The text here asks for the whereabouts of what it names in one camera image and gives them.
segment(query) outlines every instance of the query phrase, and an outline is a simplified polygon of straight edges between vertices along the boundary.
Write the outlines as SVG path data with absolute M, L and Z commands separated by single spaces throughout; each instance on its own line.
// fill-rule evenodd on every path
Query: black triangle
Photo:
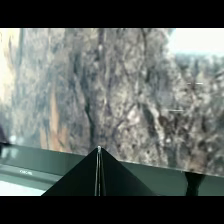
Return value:
M 43 196 L 153 196 L 105 149 L 94 149 Z

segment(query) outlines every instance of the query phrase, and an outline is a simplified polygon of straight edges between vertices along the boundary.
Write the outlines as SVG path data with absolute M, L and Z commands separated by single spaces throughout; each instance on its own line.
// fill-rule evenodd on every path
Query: white surface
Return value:
M 170 37 L 174 53 L 224 55 L 223 28 L 177 28 Z
M 40 196 L 45 191 L 0 181 L 0 196 Z

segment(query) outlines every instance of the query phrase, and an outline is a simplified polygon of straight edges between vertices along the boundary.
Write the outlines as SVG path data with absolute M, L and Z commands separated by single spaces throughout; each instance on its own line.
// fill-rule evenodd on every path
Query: black pyramid-shaped object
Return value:
M 105 149 L 98 147 L 43 196 L 155 196 Z

